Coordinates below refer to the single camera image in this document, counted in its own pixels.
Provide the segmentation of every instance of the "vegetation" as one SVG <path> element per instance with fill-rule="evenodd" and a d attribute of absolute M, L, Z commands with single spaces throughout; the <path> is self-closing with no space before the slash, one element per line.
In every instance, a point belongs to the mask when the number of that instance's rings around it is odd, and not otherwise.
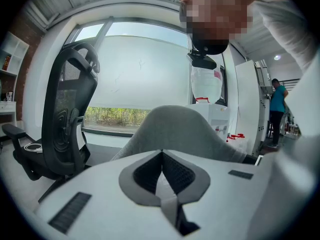
<path fill-rule="evenodd" d="M 89 106 L 84 120 L 105 126 L 139 126 L 149 112 L 148 109 Z"/>

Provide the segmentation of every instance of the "chair backrest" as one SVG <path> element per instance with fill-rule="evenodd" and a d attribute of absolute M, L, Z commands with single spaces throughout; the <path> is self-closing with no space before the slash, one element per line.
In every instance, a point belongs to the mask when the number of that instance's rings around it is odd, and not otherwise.
<path fill-rule="evenodd" d="M 78 149 L 77 127 L 98 84 L 98 55 L 88 43 L 68 47 L 56 57 L 46 90 L 42 119 L 42 149 L 47 167 L 59 175 L 72 175 L 84 160 Z"/>

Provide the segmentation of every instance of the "desk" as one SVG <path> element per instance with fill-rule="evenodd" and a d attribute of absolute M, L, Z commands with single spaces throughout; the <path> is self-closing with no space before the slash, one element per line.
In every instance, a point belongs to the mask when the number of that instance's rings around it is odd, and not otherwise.
<path fill-rule="evenodd" d="M 15 101 L 0 101 L 0 116 L 12 115 L 11 124 L 17 126 L 16 102 Z M 2 129 L 0 129 L 0 137 L 4 136 Z"/>

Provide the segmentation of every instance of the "cable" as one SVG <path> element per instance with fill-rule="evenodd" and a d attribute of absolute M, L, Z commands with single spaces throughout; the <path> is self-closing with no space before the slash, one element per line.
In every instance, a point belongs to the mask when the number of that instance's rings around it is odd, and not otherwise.
<path fill-rule="evenodd" d="M 38 148 L 35 148 L 35 149 L 29 149 L 29 147 L 31 145 L 36 145 L 38 146 Z M 27 145 L 24 146 L 24 150 L 28 151 L 28 152 L 36 152 L 36 153 L 42 153 L 42 144 L 39 144 L 39 143 L 29 143 Z"/>

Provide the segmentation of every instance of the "ceiling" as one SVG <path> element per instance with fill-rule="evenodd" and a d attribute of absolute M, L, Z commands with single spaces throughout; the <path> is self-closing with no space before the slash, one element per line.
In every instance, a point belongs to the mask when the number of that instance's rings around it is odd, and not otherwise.
<path fill-rule="evenodd" d="M 42 30 L 50 28 L 59 20 L 65 19 L 73 14 L 88 10 L 95 6 L 103 5 L 107 0 L 30 0 L 25 7 L 25 12 L 29 18 L 37 24 Z M 175 6 L 177 10 L 179 0 L 149 0 L 162 1 L 168 6 Z M 298 66 L 295 60 L 289 55 L 273 38 L 270 32 L 263 24 L 263 19 L 259 12 L 254 8 L 253 24 L 247 33 L 241 34 L 232 43 L 240 51 L 240 53 L 249 57 L 253 61 L 265 59 L 268 67 L 277 67 L 273 60 L 275 55 L 281 54 L 285 58 L 286 64 Z"/>

